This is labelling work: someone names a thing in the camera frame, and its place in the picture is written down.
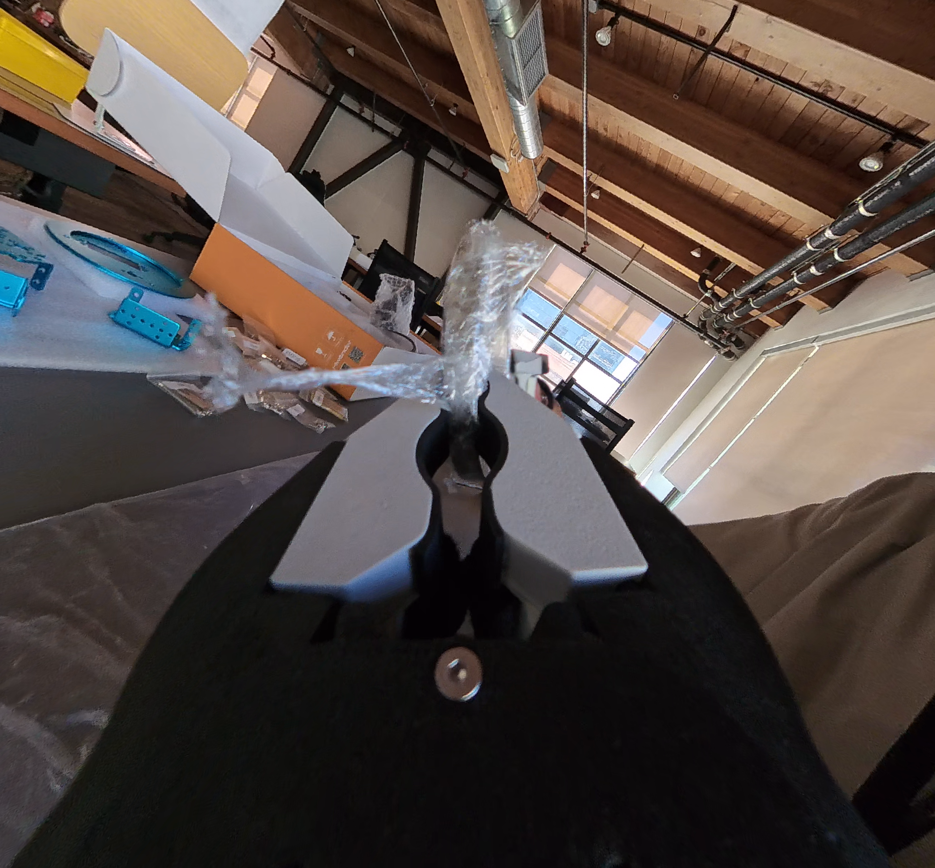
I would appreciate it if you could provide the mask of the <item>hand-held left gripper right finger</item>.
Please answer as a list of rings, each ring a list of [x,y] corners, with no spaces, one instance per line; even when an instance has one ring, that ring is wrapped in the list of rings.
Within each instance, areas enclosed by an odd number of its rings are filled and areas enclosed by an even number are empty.
[[[475,635],[528,633],[544,608],[573,591],[646,574],[646,558],[566,421],[499,373],[479,415],[478,448],[490,471],[469,552]]]

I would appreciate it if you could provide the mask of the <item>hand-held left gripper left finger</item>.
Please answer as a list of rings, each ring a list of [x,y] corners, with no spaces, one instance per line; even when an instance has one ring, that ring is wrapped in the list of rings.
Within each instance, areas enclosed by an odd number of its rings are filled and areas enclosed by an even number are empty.
[[[324,600],[327,637],[450,637],[466,619],[433,477],[448,415],[398,401],[337,454],[269,584]]]

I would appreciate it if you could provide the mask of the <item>pile of small screw bags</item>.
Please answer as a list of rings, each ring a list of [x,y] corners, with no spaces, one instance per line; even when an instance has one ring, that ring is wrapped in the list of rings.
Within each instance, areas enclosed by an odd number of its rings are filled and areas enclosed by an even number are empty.
[[[244,322],[244,328],[225,326],[224,345],[235,352],[241,368],[259,374],[294,373],[306,367],[297,353],[279,348],[267,338],[263,328],[248,321]],[[150,374],[147,381],[197,417],[218,416],[243,403],[253,412],[265,411],[293,419],[316,433],[348,421],[347,407],[329,388],[299,391],[262,388],[233,398],[221,392],[216,378],[206,374]]]

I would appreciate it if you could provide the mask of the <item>bubble wrap packing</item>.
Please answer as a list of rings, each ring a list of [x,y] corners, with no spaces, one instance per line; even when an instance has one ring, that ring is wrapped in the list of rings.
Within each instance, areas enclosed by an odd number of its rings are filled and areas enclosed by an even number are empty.
[[[387,273],[380,282],[370,309],[371,325],[384,332],[408,335],[415,303],[415,281]]]

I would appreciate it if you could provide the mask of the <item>orange cardboard box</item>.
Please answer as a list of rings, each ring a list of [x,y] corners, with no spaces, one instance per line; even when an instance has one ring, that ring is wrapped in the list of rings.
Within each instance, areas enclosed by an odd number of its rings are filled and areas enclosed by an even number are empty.
[[[214,225],[193,281],[312,368],[356,376],[339,390],[435,400],[429,354],[394,357],[341,290],[353,236],[275,156],[133,45],[105,29],[87,90],[184,189]]]

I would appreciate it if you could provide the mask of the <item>large clear plastic bag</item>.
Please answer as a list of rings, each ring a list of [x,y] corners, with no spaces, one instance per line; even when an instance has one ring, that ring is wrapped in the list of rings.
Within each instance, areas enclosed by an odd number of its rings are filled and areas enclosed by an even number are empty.
[[[1,858],[50,813],[209,553],[305,454],[2,531]]]

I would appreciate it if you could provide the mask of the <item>metal ceiling pipes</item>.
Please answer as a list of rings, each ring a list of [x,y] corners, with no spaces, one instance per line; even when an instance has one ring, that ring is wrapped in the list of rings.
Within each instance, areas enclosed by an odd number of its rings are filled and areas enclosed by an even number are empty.
[[[812,233],[797,249],[704,309],[695,325],[701,340],[720,355],[734,359],[745,348],[740,329],[750,318],[802,302],[885,258],[932,239],[933,231],[926,231],[855,267],[834,272],[884,245],[893,236],[931,219],[933,193],[887,219],[882,214],[931,182],[933,176],[934,144],[930,142],[863,191],[835,220]]]

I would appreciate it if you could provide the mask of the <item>person's beige jacket torso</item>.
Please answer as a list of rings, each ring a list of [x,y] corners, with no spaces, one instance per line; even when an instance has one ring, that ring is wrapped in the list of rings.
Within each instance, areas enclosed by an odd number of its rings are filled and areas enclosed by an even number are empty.
[[[695,524],[892,866],[933,866],[933,473]]]

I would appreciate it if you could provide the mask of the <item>white foam sheet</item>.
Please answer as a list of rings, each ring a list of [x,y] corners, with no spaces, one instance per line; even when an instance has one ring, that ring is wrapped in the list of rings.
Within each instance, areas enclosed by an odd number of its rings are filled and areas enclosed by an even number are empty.
[[[31,290],[17,315],[2,309],[1,364],[53,370],[168,374],[208,371],[205,332],[179,352],[159,347],[109,317],[131,290],[53,241],[41,209],[3,198],[1,225],[45,255],[53,273],[44,290]]]

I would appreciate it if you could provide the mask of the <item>group of blue metal brackets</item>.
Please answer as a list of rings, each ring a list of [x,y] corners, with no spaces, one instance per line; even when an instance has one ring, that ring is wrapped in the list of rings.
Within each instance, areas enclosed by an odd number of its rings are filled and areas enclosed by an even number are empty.
[[[1,307],[16,316],[30,292],[44,290],[54,265],[45,254],[12,231],[1,228]]]

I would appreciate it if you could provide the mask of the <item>wooden-edged table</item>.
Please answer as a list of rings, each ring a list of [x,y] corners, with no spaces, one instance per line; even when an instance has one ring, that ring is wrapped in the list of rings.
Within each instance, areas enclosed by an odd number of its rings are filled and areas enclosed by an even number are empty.
[[[149,164],[133,153],[115,147],[102,137],[92,134],[65,119],[61,114],[36,105],[33,97],[21,98],[5,87],[1,88],[1,107],[65,141],[109,161],[125,172],[147,180],[171,193],[183,195],[183,187],[157,166]]]

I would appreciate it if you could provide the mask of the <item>yellow and white panel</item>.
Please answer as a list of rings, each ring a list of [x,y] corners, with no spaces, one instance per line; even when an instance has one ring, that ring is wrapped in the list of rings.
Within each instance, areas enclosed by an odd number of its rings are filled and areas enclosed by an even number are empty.
[[[110,31],[220,111],[247,78],[248,53],[285,1],[64,0],[61,21],[93,56]]]

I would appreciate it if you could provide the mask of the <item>stack of yellow boxes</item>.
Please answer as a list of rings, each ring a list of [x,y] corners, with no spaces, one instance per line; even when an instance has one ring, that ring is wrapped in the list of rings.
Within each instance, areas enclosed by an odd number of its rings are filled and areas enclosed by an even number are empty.
[[[5,10],[1,11],[1,66],[67,104],[75,103],[88,74],[80,63]]]

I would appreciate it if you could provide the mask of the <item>small blue U bracket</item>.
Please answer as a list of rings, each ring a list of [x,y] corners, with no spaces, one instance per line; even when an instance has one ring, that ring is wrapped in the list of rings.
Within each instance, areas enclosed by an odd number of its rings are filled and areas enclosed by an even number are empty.
[[[132,288],[119,306],[109,313],[116,325],[136,333],[162,348],[185,351],[201,332],[203,321],[183,316],[181,320],[157,312],[143,300],[144,290]]]

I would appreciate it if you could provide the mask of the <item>metal air duct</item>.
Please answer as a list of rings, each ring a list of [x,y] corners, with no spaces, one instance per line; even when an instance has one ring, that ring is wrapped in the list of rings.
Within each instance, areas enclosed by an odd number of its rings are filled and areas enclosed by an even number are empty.
[[[521,154],[534,161],[543,139],[537,92],[548,74],[541,0],[483,0]]]

